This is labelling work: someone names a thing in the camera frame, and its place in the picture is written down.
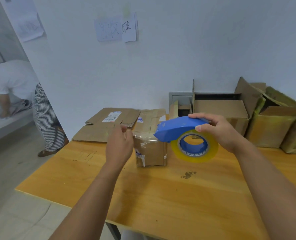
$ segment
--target tape dispenser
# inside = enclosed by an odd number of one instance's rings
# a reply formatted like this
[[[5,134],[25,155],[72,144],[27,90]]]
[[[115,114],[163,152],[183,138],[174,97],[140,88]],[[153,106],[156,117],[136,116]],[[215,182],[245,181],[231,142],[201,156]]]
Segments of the tape dispenser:
[[[185,161],[205,162],[218,151],[218,142],[206,132],[195,130],[197,125],[209,123],[206,119],[193,119],[188,116],[162,121],[154,134],[161,142],[168,142],[175,155]]]

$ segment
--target wooden table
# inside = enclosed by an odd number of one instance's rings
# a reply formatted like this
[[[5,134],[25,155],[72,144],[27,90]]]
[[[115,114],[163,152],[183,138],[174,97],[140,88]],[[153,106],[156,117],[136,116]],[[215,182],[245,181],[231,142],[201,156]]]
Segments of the wooden table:
[[[66,145],[16,189],[73,207],[105,162],[105,143]],[[296,185],[296,155],[260,149]],[[209,162],[122,170],[107,222],[159,239],[267,239],[238,161],[223,148]]]

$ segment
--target packing tape roll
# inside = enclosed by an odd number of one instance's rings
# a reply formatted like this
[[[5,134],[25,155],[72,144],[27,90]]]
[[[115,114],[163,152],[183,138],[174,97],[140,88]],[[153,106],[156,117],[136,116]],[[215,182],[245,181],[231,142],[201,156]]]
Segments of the packing tape roll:
[[[184,139],[190,135],[201,137],[203,143],[199,145],[189,144]],[[170,145],[178,158],[189,162],[208,161],[213,158],[218,151],[218,142],[211,134],[206,132],[201,133],[196,130],[186,131],[179,136],[177,140],[171,141]]]

